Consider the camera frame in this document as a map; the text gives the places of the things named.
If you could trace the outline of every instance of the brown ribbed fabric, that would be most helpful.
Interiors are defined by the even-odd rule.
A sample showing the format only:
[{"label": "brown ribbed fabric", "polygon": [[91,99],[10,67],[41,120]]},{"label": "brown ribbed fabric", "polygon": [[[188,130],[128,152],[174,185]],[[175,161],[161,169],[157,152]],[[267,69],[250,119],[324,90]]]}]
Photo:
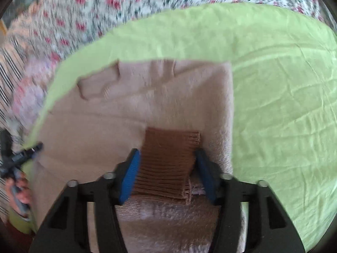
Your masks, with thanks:
[{"label": "brown ribbed fabric", "polygon": [[190,204],[189,175],[200,132],[148,128],[141,150],[134,196],[163,202]]}]

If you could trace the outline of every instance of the beige blanket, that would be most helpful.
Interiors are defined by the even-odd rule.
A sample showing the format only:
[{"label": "beige blanket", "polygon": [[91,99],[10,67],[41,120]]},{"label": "beige blanket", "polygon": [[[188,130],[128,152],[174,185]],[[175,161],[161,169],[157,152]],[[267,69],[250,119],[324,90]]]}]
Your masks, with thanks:
[{"label": "beige blanket", "polygon": [[[140,149],[146,128],[198,130],[224,172],[230,163],[233,81],[229,63],[118,62],[78,82],[49,113],[45,149],[32,185],[38,225],[66,182],[96,180]],[[218,207],[203,195],[190,206],[129,199],[118,218],[129,252],[207,252]],[[98,252],[89,216],[91,250]],[[244,239],[238,251],[243,251]]]}]

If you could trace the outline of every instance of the striped fabric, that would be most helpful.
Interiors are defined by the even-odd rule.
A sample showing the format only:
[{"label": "striped fabric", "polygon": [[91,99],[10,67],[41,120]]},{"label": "striped fabric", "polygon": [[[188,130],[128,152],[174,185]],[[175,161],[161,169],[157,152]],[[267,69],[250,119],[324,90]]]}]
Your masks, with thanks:
[{"label": "striped fabric", "polygon": [[[0,130],[10,129],[13,137],[13,148],[20,149],[22,138],[20,132],[13,131],[6,123],[6,113],[9,109],[12,93],[17,83],[22,79],[24,62],[26,62],[25,45],[16,39],[7,39],[0,47]],[[0,217],[3,221],[8,215],[8,197],[5,191],[5,181],[0,179]]]}]

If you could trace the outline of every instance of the black handheld tool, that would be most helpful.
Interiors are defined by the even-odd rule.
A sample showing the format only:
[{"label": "black handheld tool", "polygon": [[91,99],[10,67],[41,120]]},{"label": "black handheld tool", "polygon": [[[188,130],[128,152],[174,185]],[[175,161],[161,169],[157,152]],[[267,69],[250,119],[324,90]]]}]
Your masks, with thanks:
[{"label": "black handheld tool", "polygon": [[[267,182],[239,182],[211,162],[203,149],[196,151],[197,168],[206,196],[220,205],[209,253],[236,253],[241,230],[241,202],[249,202],[245,253],[305,253],[302,241],[286,211]],[[100,253],[127,253],[115,205],[131,194],[139,168],[139,151],[95,182],[69,181],[45,217],[30,253],[89,253],[87,202],[95,202]]]},{"label": "black handheld tool", "polygon": [[[42,149],[43,144],[38,143],[36,146],[30,149],[24,149],[17,154],[13,153],[12,145],[13,140],[11,134],[6,129],[2,130],[0,132],[0,147],[2,158],[0,177],[4,179],[12,178],[14,179],[14,181],[16,181],[21,178],[21,166],[28,160],[32,159],[33,156]],[[21,192],[21,189],[17,186],[12,186],[11,192],[13,194],[14,201],[20,211],[23,214],[26,214],[30,210],[29,205],[20,202],[16,197],[16,195]]]}]

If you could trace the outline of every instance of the gray handle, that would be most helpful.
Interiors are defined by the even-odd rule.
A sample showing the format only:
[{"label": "gray handle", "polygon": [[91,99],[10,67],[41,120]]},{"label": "gray handle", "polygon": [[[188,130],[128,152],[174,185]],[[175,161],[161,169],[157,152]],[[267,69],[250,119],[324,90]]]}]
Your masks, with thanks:
[{"label": "gray handle", "polygon": [[[18,170],[17,168],[15,168],[14,169],[14,176],[15,176],[16,180],[19,180],[21,178],[21,171]],[[17,207],[19,208],[21,214],[27,214],[28,211],[30,210],[30,206],[28,204],[24,204],[24,203],[20,202],[16,197],[16,195],[21,191],[22,191],[22,189],[15,186],[15,185],[11,187],[11,192],[12,192],[14,201],[15,201]]]}]

